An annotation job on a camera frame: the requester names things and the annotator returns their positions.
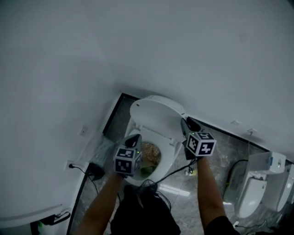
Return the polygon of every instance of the forearm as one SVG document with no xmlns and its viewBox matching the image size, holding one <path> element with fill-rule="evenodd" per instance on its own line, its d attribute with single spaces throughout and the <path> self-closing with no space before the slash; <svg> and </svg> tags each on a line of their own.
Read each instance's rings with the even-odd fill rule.
<svg viewBox="0 0 294 235">
<path fill-rule="evenodd" d="M 226 215 L 221 193 L 206 157 L 198 161 L 198 203 L 204 229 L 213 219 Z"/>
<path fill-rule="evenodd" d="M 122 185 L 123 178 L 112 174 L 99 195 L 91 203 L 76 235 L 102 235 L 113 213 L 117 193 Z"/>
</svg>

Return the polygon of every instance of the marble floor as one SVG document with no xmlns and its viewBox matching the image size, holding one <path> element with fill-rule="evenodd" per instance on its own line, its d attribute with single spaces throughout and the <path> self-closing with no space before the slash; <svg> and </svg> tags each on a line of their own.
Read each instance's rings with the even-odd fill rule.
<svg viewBox="0 0 294 235">
<path fill-rule="evenodd" d="M 99 143 L 96 144 L 97 147 L 94 151 L 95 154 L 92 158 L 92 161 L 100 164 L 100 166 L 102 166 L 106 172 L 105 176 L 101 180 L 95 181 L 98 191 L 103 187 L 113 169 L 112 157 L 115 145 L 124 136 L 128 121 L 130 119 L 129 108 L 133 102 L 134 100 L 130 98 L 124 98 L 122 100 L 107 133 L 99 141 Z M 213 156 L 209 157 L 209 163 L 219 189 L 223 194 L 226 186 L 226 179 L 232 165 L 238 160 L 248 159 L 249 152 L 250 154 L 254 154 L 263 152 L 263 150 L 255 146 L 249 146 L 248 143 L 235 139 L 206 126 L 202 126 L 202 128 L 205 129 L 205 132 L 212 133 L 217 139 L 217 146 Z M 106 155 L 106 157 L 103 157 L 104 160 L 102 163 L 100 161 L 102 154 L 99 153 L 99 150 L 103 151 L 103 155 Z M 182 149 L 175 162 L 171 166 L 169 173 L 187 165 L 188 163 L 189 162 L 186 160 L 184 151 Z M 194 176 L 189 176 L 185 173 L 185 170 L 171 175 L 162 181 L 159 185 L 159 191 L 169 199 L 172 205 L 171 213 L 179 225 L 181 234 L 183 235 L 204 234 L 198 210 L 197 187 L 197 174 Z M 76 212 L 74 214 L 70 234 L 76 230 L 86 209 L 89 207 L 95 197 L 96 190 L 92 182 L 87 180 L 79 199 Z M 245 227 L 262 224 L 265 219 L 267 219 L 268 227 L 278 227 L 278 223 L 281 217 L 289 214 L 293 209 L 293 206 L 287 203 L 284 208 L 279 213 L 277 213 L 265 208 L 262 204 L 260 204 L 257 210 L 251 216 L 248 218 L 239 219 L 235 215 L 233 205 L 225 205 L 224 207 L 226 215 L 232 223 L 238 220 L 240 222 L 239 225 Z M 264 231 L 271 233 L 272 230 L 270 230 L 268 227 L 266 223 L 263 223 L 262 226 L 256 226 L 251 229 L 236 229 L 242 235 L 246 235 L 254 231 Z M 109 224 L 105 234 L 111 234 Z"/>
</svg>

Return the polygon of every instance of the toilet seat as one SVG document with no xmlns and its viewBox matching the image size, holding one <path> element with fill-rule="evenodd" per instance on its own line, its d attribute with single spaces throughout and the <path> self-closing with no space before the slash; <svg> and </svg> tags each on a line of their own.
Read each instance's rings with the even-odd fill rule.
<svg viewBox="0 0 294 235">
<path fill-rule="evenodd" d="M 161 153 L 161 160 L 151 175 L 138 180 L 128 177 L 126 180 L 136 186 L 150 179 L 161 180 L 177 157 L 185 140 L 181 131 L 181 119 L 185 116 L 183 107 L 175 101 L 151 95 L 135 101 L 130 107 L 130 121 L 125 136 L 140 134 L 142 141 L 155 144 Z"/>
</svg>

